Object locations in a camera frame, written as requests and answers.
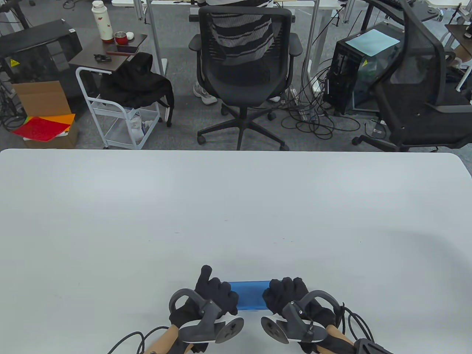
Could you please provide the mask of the person's left hand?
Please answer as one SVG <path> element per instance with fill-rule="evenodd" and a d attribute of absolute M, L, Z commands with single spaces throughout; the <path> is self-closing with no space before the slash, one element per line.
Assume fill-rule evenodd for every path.
<path fill-rule="evenodd" d="M 202 266 L 194 291 L 204 300 L 212 300 L 222 310 L 219 316 L 228 313 L 236 316 L 239 295 L 231 289 L 228 282 L 221 282 L 216 277 L 211 278 L 211 273 L 212 268 L 209 265 Z M 202 318 L 199 305 L 188 298 L 184 305 L 171 312 L 169 320 L 172 325 L 180 328 L 188 322 Z"/>

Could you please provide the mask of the person's right hand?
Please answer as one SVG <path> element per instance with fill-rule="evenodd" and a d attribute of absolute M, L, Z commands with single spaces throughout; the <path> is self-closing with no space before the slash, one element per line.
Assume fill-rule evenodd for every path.
<path fill-rule="evenodd" d="M 302 300 L 308 293 L 308 289 L 302 278 L 297 277 L 291 279 L 290 277 L 285 277 L 282 280 L 271 280 L 269 287 L 263 293 L 263 299 L 269 310 L 274 314 L 284 317 L 282 313 L 283 309 L 291 302 Z M 297 315 L 302 320 L 313 320 L 324 327 L 335 325 L 336 323 L 334 312 L 328 308 L 322 307 L 315 299 L 311 300 L 310 303 L 302 309 L 302 312 Z M 319 353 L 320 351 L 317 347 L 327 349 L 331 352 L 335 352 L 336 350 L 339 350 L 340 353 L 351 352 L 349 344 L 345 346 L 344 341 L 333 336 L 328 336 L 324 341 L 321 341 L 320 344 L 300 342 L 299 345 L 302 351 L 307 354 L 312 352 Z"/>

